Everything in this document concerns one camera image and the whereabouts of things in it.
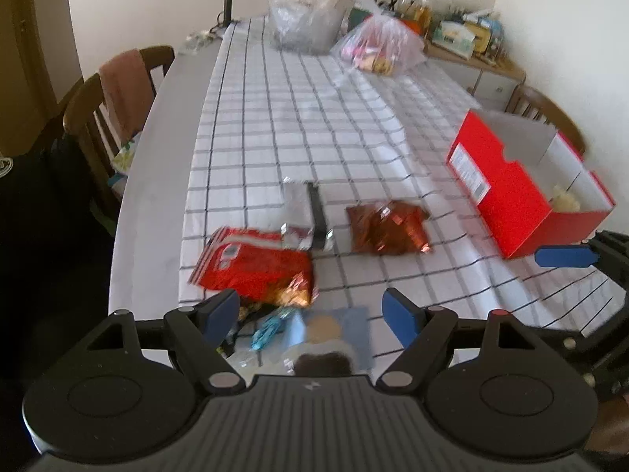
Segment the pink cloth on chair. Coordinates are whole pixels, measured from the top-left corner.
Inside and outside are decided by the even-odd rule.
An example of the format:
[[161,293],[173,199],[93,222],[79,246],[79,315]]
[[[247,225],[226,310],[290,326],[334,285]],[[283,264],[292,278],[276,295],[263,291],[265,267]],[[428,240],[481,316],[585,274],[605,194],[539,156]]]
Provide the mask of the pink cloth on chair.
[[99,67],[98,75],[109,119],[120,141],[126,143],[144,128],[154,100],[139,50],[117,54]]

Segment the dark red foil snack bag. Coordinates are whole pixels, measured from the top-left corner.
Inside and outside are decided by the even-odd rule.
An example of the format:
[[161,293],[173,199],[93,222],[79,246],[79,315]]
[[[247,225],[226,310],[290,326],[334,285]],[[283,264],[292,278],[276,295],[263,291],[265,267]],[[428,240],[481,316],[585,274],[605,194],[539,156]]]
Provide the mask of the dark red foil snack bag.
[[346,217],[353,253],[401,256],[431,250],[423,225],[429,215],[413,203],[402,200],[366,203],[347,207]]

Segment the clear tray with dark cookies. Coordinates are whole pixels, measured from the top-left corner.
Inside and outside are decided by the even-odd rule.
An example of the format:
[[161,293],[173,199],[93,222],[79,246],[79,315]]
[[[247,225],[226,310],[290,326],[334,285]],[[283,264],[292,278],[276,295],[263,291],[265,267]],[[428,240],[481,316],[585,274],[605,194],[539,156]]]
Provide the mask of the clear tray with dark cookies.
[[350,344],[334,339],[290,346],[260,368],[262,375],[342,377],[359,371],[357,355]]

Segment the amber bottle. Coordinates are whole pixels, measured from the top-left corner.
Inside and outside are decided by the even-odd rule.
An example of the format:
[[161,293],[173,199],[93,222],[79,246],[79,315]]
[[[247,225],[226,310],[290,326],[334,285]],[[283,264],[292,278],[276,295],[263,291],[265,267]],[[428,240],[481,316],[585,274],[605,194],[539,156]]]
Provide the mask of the amber bottle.
[[432,21],[432,7],[429,0],[417,0],[414,21],[418,24],[418,34],[427,36]]

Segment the wooden chair with pink cloth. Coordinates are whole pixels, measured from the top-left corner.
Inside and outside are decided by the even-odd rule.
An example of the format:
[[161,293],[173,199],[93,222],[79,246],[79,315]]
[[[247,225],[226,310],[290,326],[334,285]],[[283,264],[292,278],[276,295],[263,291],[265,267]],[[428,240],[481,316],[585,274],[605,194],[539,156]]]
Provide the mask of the wooden chair with pink cloth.
[[166,75],[175,61],[171,46],[117,54],[81,85],[64,112],[67,135],[79,145],[99,188],[124,195],[135,149],[157,97],[151,73]]

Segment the silver black snack packet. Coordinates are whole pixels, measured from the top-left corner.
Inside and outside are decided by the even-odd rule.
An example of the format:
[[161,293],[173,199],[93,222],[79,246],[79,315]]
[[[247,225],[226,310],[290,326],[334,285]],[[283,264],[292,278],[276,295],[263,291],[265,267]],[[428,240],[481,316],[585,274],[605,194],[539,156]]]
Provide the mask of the silver black snack packet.
[[281,193],[280,235],[283,247],[294,251],[330,251],[334,233],[328,226],[318,185],[312,181],[285,178],[281,183]]

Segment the clear plastic bag grey contents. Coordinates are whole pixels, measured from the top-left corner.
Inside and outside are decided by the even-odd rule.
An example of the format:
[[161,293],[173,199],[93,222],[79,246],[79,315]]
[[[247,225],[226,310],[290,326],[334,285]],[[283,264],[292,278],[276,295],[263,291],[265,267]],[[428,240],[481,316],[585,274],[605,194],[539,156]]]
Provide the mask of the clear plastic bag grey contents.
[[353,0],[268,0],[273,41],[279,50],[328,54]]

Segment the teal wrapped candy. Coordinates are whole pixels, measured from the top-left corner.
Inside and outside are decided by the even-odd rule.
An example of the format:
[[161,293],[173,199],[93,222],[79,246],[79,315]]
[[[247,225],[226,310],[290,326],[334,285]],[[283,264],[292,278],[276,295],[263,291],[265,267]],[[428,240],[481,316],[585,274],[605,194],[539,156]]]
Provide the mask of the teal wrapped candy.
[[295,311],[294,307],[280,307],[271,312],[254,332],[252,340],[250,340],[250,349],[255,352],[263,350],[285,326]]

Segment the black white checkered tablecloth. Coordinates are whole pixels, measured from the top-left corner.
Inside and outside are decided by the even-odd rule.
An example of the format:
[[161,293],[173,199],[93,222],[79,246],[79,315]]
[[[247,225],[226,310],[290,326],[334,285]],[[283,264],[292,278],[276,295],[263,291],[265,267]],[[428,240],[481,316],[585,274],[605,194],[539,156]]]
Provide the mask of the black white checkered tablecloth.
[[[278,229],[281,185],[319,187],[335,243],[313,257],[319,302],[381,312],[394,287],[420,306],[463,317],[511,311],[529,325],[589,332],[623,305],[596,269],[505,261],[446,164],[473,100],[432,63],[381,78],[335,57],[277,50],[265,18],[225,32],[196,135],[183,216],[179,297],[204,292],[190,277],[223,226]],[[429,214],[431,250],[397,258],[356,254],[346,208],[399,199]]]

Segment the clear plastic bag pink snacks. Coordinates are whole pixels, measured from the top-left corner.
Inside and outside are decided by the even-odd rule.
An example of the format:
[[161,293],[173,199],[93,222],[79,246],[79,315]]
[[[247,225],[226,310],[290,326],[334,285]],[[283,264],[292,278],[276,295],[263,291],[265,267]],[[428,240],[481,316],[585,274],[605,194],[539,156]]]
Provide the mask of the clear plastic bag pink snacks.
[[427,61],[423,39],[401,20],[371,15],[331,48],[331,55],[353,69],[397,76]]

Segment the tissue box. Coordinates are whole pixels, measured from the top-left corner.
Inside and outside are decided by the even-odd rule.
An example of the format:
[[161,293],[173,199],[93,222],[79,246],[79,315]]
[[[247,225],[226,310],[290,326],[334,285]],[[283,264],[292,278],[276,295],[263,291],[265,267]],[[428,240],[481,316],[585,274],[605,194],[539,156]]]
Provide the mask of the tissue box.
[[475,39],[476,34],[464,24],[443,20],[433,33],[432,43],[469,60],[475,51]]

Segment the wooden sideboard cabinet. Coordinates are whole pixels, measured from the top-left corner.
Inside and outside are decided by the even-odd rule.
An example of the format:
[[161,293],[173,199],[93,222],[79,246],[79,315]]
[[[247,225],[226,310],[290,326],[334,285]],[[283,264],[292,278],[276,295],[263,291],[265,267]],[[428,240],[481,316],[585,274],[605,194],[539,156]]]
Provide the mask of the wooden sideboard cabinet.
[[504,111],[516,87],[526,82],[526,73],[508,57],[489,65],[477,57],[464,57],[427,43],[427,56],[466,92],[487,109]]

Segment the blue cookie snack packet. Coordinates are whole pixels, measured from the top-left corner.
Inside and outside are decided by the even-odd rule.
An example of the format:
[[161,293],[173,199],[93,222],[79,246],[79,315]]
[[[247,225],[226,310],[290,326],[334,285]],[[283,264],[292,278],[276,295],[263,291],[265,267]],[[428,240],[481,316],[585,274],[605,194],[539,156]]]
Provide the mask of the blue cookie snack packet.
[[357,373],[372,367],[373,353],[369,332],[368,311],[364,308],[303,310],[295,313],[283,331],[283,351],[303,342],[320,343],[342,340],[357,355]]

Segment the yellow container on sideboard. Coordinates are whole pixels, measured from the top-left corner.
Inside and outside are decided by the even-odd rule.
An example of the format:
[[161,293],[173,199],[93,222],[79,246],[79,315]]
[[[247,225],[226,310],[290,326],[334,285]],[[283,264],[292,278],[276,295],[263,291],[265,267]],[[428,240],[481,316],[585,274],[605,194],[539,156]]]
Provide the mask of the yellow container on sideboard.
[[483,54],[489,47],[491,41],[491,30],[475,24],[471,21],[465,21],[464,26],[475,36],[473,38],[473,52]]

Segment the red cardboard box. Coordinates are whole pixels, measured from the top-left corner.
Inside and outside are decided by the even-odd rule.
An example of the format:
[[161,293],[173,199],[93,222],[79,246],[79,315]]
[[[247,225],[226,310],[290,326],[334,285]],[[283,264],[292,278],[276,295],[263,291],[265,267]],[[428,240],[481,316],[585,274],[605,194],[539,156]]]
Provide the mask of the red cardboard box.
[[[501,257],[588,238],[615,207],[609,191],[553,126],[513,114],[470,110],[447,156]],[[554,185],[581,203],[578,213],[550,206]]]

